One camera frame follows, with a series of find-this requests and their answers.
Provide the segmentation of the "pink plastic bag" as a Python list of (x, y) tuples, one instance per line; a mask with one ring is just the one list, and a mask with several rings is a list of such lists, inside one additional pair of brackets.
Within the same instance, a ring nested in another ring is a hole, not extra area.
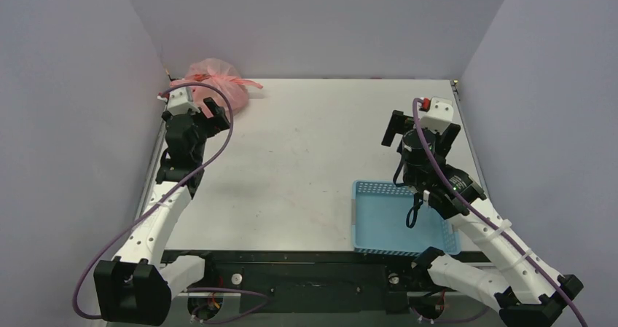
[(189, 82), (201, 82), (221, 91), (230, 101), (234, 114), (248, 105), (248, 87), (263, 88), (260, 83), (244, 79), (230, 63), (216, 58), (192, 63), (184, 77), (173, 79), (170, 87)]

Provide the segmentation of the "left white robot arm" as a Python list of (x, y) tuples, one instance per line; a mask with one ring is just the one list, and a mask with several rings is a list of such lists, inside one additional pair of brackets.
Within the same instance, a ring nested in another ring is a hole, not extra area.
[(144, 219), (130, 228), (126, 242), (111, 260), (100, 260), (93, 278), (106, 322), (160, 326), (172, 300), (190, 285), (207, 291), (217, 270), (199, 256), (185, 255), (163, 265), (165, 246), (183, 210), (195, 197), (204, 174), (208, 138), (231, 131), (227, 114), (214, 99), (202, 108), (179, 94), (168, 97), (163, 112), (165, 142)]

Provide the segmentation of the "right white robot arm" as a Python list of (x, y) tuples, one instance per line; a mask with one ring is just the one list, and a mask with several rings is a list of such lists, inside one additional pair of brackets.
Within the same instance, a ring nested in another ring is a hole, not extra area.
[(412, 281), (420, 288), (438, 285), (464, 293), (496, 311), (506, 326), (552, 326), (566, 307), (581, 319), (574, 299), (584, 288), (582, 281), (545, 263), (500, 217), (483, 188), (447, 164), (460, 129), (448, 122), (435, 132), (393, 111), (382, 144), (390, 146), (397, 134), (402, 137), (393, 183), (412, 190), (407, 227), (414, 227), (419, 210), (428, 206), (472, 240), (498, 271), (491, 274), (429, 247), (413, 261)]

